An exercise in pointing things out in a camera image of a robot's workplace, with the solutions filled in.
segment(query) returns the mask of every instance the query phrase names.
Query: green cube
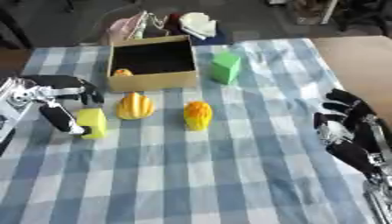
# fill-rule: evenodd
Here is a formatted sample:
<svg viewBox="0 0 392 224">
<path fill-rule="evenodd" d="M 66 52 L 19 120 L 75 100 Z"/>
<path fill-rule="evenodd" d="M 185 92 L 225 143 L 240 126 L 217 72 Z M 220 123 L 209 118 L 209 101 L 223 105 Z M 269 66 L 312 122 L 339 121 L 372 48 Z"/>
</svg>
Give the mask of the green cube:
<svg viewBox="0 0 392 224">
<path fill-rule="evenodd" d="M 222 84 L 230 84 L 240 72 L 241 58 L 231 52 L 222 52 L 213 57 L 213 73 L 215 80 Z"/>
</svg>

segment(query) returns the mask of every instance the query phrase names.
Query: robotic hand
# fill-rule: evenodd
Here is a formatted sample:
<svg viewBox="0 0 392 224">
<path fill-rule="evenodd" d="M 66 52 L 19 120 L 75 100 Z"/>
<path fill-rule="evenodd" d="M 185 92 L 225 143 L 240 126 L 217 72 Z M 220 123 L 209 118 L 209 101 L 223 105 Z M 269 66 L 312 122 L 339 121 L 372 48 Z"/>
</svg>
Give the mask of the robotic hand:
<svg viewBox="0 0 392 224">
<path fill-rule="evenodd" d="M 71 135 L 86 135 L 91 129 L 77 125 L 71 113 L 56 99 L 81 99 L 86 105 L 91 98 L 94 103 L 104 103 L 93 84 L 68 75 L 27 75 L 7 78 L 0 84 L 0 155 L 33 103 L 43 104 L 39 108 L 41 114 L 58 130 Z"/>
<path fill-rule="evenodd" d="M 314 128 L 326 150 L 362 172 L 364 195 L 380 223 L 392 223 L 392 145 L 386 123 L 360 98 L 333 89 L 323 107 L 333 114 L 316 113 Z"/>
</svg>

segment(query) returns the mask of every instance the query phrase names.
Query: bread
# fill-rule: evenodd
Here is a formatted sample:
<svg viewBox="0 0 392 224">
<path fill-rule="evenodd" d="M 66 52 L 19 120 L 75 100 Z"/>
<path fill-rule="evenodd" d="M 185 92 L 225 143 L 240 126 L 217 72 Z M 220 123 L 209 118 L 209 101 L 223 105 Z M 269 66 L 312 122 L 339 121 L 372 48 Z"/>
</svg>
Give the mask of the bread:
<svg viewBox="0 0 392 224">
<path fill-rule="evenodd" d="M 190 130 L 206 129 L 212 117 L 213 110 L 203 101 L 192 101 L 184 108 L 184 119 Z"/>
<path fill-rule="evenodd" d="M 129 69 L 122 68 L 122 69 L 115 70 L 113 75 L 114 76 L 132 76 L 133 73 Z"/>
<path fill-rule="evenodd" d="M 154 104 L 145 95 L 131 93 L 122 98 L 116 106 L 116 114 L 125 120 L 140 119 L 154 113 Z"/>
</svg>

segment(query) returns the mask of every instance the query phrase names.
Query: yellow cube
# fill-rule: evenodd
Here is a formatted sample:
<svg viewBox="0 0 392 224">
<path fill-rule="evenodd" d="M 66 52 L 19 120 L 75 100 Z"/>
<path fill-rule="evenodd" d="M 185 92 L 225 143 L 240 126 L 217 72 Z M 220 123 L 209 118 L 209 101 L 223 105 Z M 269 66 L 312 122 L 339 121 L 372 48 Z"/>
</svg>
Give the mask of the yellow cube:
<svg viewBox="0 0 392 224">
<path fill-rule="evenodd" d="M 106 135 L 106 117 L 101 108 L 84 108 L 78 111 L 76 123 L 91 128 L 91 134 L 81 136 L 84 139 L 102 138 Z"/>
</svg>

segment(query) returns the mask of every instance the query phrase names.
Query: cupcake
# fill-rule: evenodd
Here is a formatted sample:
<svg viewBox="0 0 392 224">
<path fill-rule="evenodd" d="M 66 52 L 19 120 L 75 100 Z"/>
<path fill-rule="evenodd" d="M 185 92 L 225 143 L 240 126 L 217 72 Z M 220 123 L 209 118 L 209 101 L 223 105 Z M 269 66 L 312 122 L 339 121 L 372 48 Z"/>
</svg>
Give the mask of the cupcake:
<svg viewBox="0 0 392 224">
<path fill-rule="evenodd" d="M 213 117 L 208 103 L 192 101 L 184 108 L 184 119 L 190 130 L 205 130 Z"/>
</svg>

